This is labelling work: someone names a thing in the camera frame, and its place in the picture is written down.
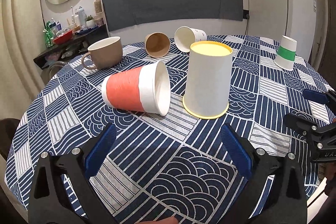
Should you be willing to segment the right hand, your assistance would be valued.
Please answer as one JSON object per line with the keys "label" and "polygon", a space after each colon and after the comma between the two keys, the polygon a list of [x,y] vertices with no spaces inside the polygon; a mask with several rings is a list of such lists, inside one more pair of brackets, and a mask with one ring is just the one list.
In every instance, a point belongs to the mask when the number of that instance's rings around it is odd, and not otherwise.
{"label": "right hand", "polygon": [[336,173],[336,164],[328,163],[326,165],[326,170],[325,170],[325,177],[326,177],[325,194],[327,196],[329,196],[330,193],[335,188],[335,184],[336,184],[335,173]]}

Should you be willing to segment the left hand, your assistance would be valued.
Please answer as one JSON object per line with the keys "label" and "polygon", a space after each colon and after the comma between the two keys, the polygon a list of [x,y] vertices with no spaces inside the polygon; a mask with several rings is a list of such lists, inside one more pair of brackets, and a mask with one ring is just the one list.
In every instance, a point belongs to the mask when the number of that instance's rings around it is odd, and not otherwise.
{"label": "left hand", "polygon": [[178,224],[178,220],[175,217],[168,217],[157,221],[144,221],[137,224]]}

